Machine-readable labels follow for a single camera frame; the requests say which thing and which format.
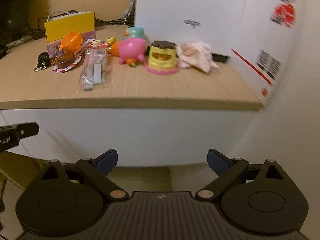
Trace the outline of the yellow bell keychain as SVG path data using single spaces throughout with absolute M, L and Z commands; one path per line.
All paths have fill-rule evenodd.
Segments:
M 115 37 L 109 37 L 106 40 L 106 44 L 108 45 L 109 48 L 111 48 L 114 44 L 116 44 L 117 39 Z

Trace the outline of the pink white cloth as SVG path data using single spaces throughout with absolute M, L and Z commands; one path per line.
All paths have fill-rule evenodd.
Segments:
M 193 67 L 206 74 L 220 69 L 212 59 L 210 46 L 203 42 L 184 42 L 177 46 L 176 53 L 182 69 Z

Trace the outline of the black round keychain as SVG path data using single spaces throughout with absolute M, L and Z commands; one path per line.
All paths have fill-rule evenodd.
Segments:
M 37 58 L 37 65 L 36 65 L 36 68 L 34 69 L 34 72 L 45 70 L 51 65 L 52 64 L 49 58 L 49 54 L 47 52 L 42 52 Z

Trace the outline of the red round cartoon keychain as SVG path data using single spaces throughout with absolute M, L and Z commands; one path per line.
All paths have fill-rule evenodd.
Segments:
M 102 40 L 93 40 L 89 49 L 108 49 L 108 45 Z

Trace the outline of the yellow cardboard box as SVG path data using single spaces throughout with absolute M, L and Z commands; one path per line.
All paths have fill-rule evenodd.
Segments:
M 63 16 L 47 17 L 44 32 L 48 43 L 62 39 L 70 31 L 87 33 L 95 31 L 95 13 L 83 11 L 70 13 Z

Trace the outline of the yellow pudding cake toy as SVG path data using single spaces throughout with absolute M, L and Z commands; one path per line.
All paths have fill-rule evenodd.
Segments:
M 178 72 L 179 66 L 176 60 L 176 44 L 166 40 L 153 41 L 145 69 L 158 75 L 169 75 Z

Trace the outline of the brown cup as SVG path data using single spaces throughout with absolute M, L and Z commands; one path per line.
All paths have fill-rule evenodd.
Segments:
M 80 61 L 81 55 L 74 55 L 72 52 L 64 53 L 56 58 L 53 72 L 57 74 L 65 73 L 75 67 Z

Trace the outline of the pink fox squishy toy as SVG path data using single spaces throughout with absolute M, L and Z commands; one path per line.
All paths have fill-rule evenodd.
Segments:
M 144 28 L 142 27 L 126 28 L 123 35 L 123 40 L 131 37 L 138 37 L 138 38 L 145 39 Z

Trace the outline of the pink round pig toy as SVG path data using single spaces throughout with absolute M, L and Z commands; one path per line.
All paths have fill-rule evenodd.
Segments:
M 143 62 L 147 50 L 146 40 L 138 37 L 127 38 L 119 45 L 119 64 L 128 64 L 135 67 L 137 61 Z

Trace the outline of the clear plastic packet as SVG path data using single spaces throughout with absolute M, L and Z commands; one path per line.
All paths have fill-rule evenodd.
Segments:
M 107 48 L 91 48 L 85 51 L 77 92 L 89 92 L 107 83 Z

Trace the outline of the pink Volcano card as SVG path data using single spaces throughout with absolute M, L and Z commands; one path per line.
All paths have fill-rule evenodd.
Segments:
M 55 60 L 65 53 L 73 53 L 75 55 L 85 46 L 85 42 L 90 38 L 95 40 L 95 31 L 86 33 L 70 31 L 62 39 L 49 42 L 47 45 L 47 52 L 51 64 L 54 64 Z

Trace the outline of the large white cardboard box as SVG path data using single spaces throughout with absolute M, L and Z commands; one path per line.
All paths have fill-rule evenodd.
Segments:
M 137 0 L 135 24 L 149 41 L 201 41 L 263 105 L 276 91 L 302 28 L 307 0 Z

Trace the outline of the orange plastic bowl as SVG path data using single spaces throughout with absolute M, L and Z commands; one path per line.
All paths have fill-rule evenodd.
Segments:
M 65 50 L 75 54 L 80 49 L 83 42 L 84 38 L 81 33 L 70 31 L 60 42 L 59 51 Z

